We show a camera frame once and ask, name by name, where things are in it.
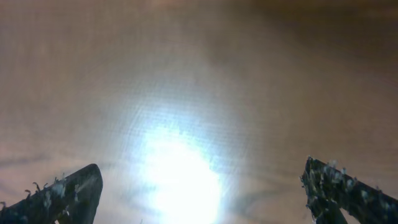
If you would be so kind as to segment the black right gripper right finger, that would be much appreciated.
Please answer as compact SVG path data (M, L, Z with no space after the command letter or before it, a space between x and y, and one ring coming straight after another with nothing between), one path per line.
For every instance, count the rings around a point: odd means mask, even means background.
M343 209L360 224L397 224L397 199L350 177L345 170L308 157L300 180L315 223L346 223Z

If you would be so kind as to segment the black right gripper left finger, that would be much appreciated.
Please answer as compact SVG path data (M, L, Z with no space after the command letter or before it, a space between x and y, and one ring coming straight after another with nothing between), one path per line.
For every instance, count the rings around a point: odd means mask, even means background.
M51 185L26 190L26 198L8 205L1 202L1 224L93 224L103 189L97 164L84 168Z

